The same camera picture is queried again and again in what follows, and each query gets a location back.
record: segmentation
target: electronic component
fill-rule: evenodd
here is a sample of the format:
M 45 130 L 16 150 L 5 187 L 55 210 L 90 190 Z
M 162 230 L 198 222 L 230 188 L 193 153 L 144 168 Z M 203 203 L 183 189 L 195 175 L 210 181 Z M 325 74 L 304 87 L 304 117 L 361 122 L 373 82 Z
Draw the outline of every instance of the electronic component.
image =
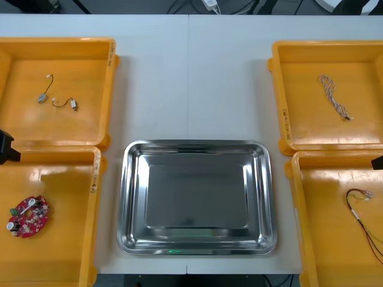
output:
M 77 105 L 77 102 L 75 99 L 73 99 L 72 97 L 70 97 L 68 100 L 66 100 L 66 102 L 63 104 L 63 105 L 60 105 L 60 106 L 57 106 L 54 104 L 54 102 L 56 101 L 56 98 L 53 98 L 52 99 L 52 105 L 55 107 L 55 108 L 62 108 L 64 106 L 66 106 L 66 104 L 71 101 L 71 107 L 74 111 L 77 111 L 78 110 L 78 105 Z
M 45 90 L 45 92 L 42 93 L 42 94 L 40 95 L 40 97 L 38 97 L 38 103 L 44 103 L 44 102 L 48 99 L 47 92 L 48 92 L 50 86 L 52 86 L 52 83 L 53 83 L 53 74 L 47 75 L 47 78 L 52 78 L 52 80 L 51 80 L 49 86 L 47 87 L 47 89 Z

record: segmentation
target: connector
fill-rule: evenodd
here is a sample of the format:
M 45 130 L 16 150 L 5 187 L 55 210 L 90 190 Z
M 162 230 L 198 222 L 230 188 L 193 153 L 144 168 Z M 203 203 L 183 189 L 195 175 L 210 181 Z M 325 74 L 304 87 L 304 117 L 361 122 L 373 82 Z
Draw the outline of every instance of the connector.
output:
M 47 94 L 41 94 L 40 97 L 38 97 L 38 103 L 44 103 L 48 99 Z
M 77 106 L 77 102 L 75 100 L 71 100 L 71 107 L 73 110 L 77 111 L 78 106 Z
M 202 0 L 202 3 L 205 5 L 208 11 L 212 11 L 218 7 L 217 0 Z

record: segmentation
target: white wire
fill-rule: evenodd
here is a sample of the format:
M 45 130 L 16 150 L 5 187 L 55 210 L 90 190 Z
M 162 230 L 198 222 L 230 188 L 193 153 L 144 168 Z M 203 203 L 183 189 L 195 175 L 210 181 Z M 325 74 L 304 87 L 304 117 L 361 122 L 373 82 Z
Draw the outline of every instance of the white wire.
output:
M 324 91 L 326 92 L 326 96 L 329 99 L 331 103 L 333 103 L 335 110 L 338 112 L 339 115 L 344 117 L 346 120 L 352 120 L 353 118 L 348 115 L 348 110 L 345 106 L 335 102 L 334 97 L 333 97 L 333 92 L 335 90 L 335 83 L 329 76 L 326 75 L 321 75 L 319 77 L 321 80 L 323 86 L 324 86 Z

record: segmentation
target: label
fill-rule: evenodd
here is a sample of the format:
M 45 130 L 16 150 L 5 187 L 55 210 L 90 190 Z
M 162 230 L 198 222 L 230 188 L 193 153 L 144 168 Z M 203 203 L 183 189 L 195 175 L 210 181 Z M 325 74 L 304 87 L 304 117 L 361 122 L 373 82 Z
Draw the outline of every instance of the label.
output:
M 284 128 L 286 131 L 286 139 L 291 139 L 290 120 L 288 119 L 288 112 L 286 109 L 282 110 Z
M 93 168 L 93 176 L 92 176 L 92 186 L 90 187 L 90 192 L 95 193 L 97 190 L 97 180 L 98 176 L 100 174 L 100 164 L 101 164 L 101 155 L 96 154 L 95 155 L 95 166 Z
M 115 50 L 115 43 L 113 42 L 110 44 L 110 52 L 109 52 L 109 58 L 108 58 L 108 66 L 109 67 L 112 65 L 114 50 Z

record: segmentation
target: floor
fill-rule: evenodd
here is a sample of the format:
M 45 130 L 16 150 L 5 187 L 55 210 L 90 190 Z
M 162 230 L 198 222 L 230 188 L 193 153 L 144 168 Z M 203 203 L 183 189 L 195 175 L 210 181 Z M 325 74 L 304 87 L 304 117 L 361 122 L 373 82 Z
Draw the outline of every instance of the floor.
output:
M 82 4 L 92 14 L 166 14 L 174 0 L 81 0 Z M 82 10 L 72 0 L 60 0 L 62 14 L 83 14 Z M 218 0 L 222 14 L 231 14 L 241 9 L 249 0 Z M 274 15 L 329 15 L 322 9 L 315 0 L 303 0 L 299 9 L 300 0 L 279 0 L 273 9 Z M 208 12 L 203 4 L 194 0 L 194 5 L 202 14 Z M 13 7 L 4 0 L 0 0 L 0 13 L 20 13 L 20 10 Z M 190 6 L 185 5 L 177 14 L 197 14 Z M 272 286 L 289 287 L 290 278 L 281 285 L 287 275 L 269 275 Z M 261 275 L 225 275 L 225 276 L 191 276 L 191 275 L 117 275 L 99 274 L 95 287 L 180 287 L 180 282 L 187 282 L 187 286 L 198 287 L 263 287 L 268 283 Z M 298 275 L 294 276 L 293 287 L 299 287 Z
M 175 0 L 80 0 L 80 2 L 92 14 L 166 14 L 169 7 Z M 265 0 L 261 0 L 255 10 L 263 5 Z M 250 0 L 218 0 L 222 14 L 231 14 L 238 11 Z M 83 14 L 82 10 L 74 4 L 72 0 L 60 0 L 62 6 L 62 14 Z M 197 10 L 203 14 L 207 14 L 207 10 L 203 3 L 199 0 L 193 0 Z M 273 15 L 294 15 L 300 0 L 278 0 L 273 9 Z M 20 10 L 10 5 L 4 0 L 0 0 L 0 13 L 20 13 Z M 185 5 L 177 14 L 197 14 L 197 12 L 190 6 Z M 302 0 L 297 15 L 329 15 L 329 13 L 322 9 L 315 0 Z

